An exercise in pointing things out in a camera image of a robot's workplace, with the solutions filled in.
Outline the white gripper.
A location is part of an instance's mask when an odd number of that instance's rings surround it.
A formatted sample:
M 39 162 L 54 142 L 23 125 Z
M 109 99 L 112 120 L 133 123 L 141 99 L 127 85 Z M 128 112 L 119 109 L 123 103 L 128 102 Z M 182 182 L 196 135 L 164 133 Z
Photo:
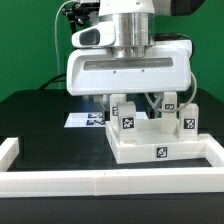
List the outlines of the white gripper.
M 109 95 L 156 92 L 152 108 L 157 113 L 164 99 L 163 92 L 185 91 L 191 84 L 189 40 L 157 41 L 145 49 L 141 58 L 116 59 L 108 38 L 97 25 L 72 35 L 76 48 L 67 63 L 67 91 L 73 95 L 96 95 L 100 112 L 110 111 Z

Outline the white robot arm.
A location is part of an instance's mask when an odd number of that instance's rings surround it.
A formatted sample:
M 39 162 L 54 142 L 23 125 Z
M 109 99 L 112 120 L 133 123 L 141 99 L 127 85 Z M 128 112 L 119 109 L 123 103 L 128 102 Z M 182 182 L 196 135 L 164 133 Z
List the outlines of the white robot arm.
M 154 33 L 157 16 L 189 16 L 206 0 L 78 0 L 72 11 L 91 27 L 72 35 L 67 91 L 75 95 L 153 93 L 162 111 L 168 92 L 196 87 L 191 40 Z

